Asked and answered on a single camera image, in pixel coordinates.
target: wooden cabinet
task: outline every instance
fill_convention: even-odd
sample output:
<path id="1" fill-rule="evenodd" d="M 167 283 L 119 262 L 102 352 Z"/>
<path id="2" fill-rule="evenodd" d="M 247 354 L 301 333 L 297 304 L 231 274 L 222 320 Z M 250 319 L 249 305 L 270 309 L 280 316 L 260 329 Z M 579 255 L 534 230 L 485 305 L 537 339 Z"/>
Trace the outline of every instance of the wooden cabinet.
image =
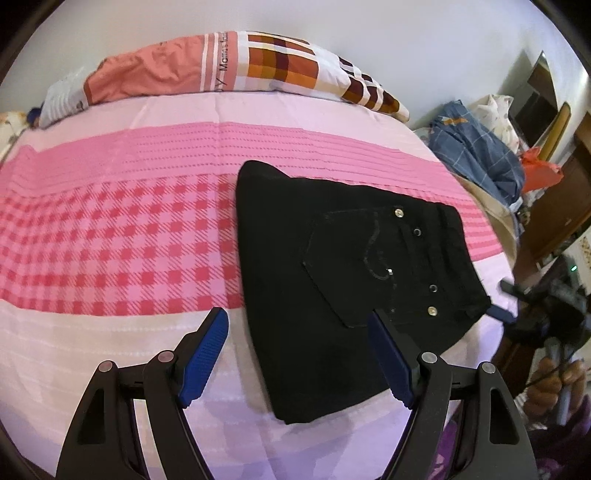
<path id="1" fill-rule="evenodd" d="M 521 242 L 536 261 L 559 247 L 591 217 L 591 154 L 580 143 L 563 167 L 564 178 L 531 208 Z"/>

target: purple cloth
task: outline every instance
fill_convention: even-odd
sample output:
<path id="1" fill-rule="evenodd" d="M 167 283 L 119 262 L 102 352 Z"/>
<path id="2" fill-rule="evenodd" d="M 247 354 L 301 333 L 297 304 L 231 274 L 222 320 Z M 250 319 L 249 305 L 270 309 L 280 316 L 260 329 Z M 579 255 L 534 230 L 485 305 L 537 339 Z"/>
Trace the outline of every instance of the purple cloth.
<path id="1" fill-rule="evenodd" d="M 429 475 L 428 480 L 444 480 L 447 476 L 447 467 L 452 461 L 453 447 L 456 442 L 456 432 L 457 423 L 450 420 L 439 438 L 433 472 Z"/>
<path id="2" fill-rule="evenodd" d="M 530 432 L 531 447 L 544 480 L 589 480 L 591 401 L 586 395 L 564 427 Z"/>
<path id="3" fill-rule="evenodd" d="M 452 461 L 457 423 L 450 420 L 439 440 L 428 480 L 444 480 Z M 583 403 L 568 423 L 530 432 L 541 480 L 589 480 L 591 475 L 591 400 Z"/>

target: black cable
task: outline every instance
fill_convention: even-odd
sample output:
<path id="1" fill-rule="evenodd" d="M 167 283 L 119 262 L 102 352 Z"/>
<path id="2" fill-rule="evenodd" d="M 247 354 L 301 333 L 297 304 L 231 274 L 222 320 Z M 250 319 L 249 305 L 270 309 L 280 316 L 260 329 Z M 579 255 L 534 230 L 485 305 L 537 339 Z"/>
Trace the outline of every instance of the black cable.
<path id="1" fill-rule="evenodd" d="M 565 360 L 562 360 L 556 368 L 553 368 L 548 373 L 542 375 L 541 377 L 537 378 L 536 380 L 534 380 L 528 384 L 525 384 L 524 390 L 527 390 L 528 388 L 532 387 L 533 385 L 536 385 L 538 382 L 541 382 L 542 380 L 545 380 L 548 377 L 551 377 L 558 370 L 560 370 L 562 367 L 568 366 L 568 364 L 570 363 L 570 359 L 572 359 L 573 355 L 574 355 L 574 351 L 568 356 L 568 358 L 566 358 Z"/>

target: bed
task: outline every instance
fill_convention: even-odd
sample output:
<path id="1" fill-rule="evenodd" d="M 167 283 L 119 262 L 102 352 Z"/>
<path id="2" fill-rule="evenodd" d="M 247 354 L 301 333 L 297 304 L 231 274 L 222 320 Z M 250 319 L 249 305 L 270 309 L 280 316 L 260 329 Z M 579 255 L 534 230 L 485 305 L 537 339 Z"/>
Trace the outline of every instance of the bed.
<path id="1" fill-rule="evenodd" d="M 0 170 L 0 418 L 21 453 L 55 473 L 99 362 L 149 360 L 224 307 L 230 334 L 186 410 L 219 479 L 379 477 L 408 419 L 389 391 L 308 424 L 269 406 L 243 308 L 234 187 L 258 159 L 291 176 L 368 184 L 458 209 L 493 303 L 511 276 L 485 215 L 405 125 L 359 105 L 287 93 L 140 97 L 27 131 Z M 443 358 L 496 351 L 484 316 Z M 145 407 L 138 428 L 164 478 Z"/>

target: pillow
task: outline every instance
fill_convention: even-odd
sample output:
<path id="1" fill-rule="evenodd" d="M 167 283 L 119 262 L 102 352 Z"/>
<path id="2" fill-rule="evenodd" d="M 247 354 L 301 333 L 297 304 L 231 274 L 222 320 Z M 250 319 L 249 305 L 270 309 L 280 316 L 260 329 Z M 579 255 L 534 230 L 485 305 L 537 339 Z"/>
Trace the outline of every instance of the pillow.
<path id="1" fill-rule="evenodd" d="M 513 97 L 508 95 L 489 95 L 488 103 L 478 105 L 472 111 L 472 115 L 499 137 L 509 150 L 517 153 L 519 137 L 509 120 L 509 107 L 512 103 Z"/>

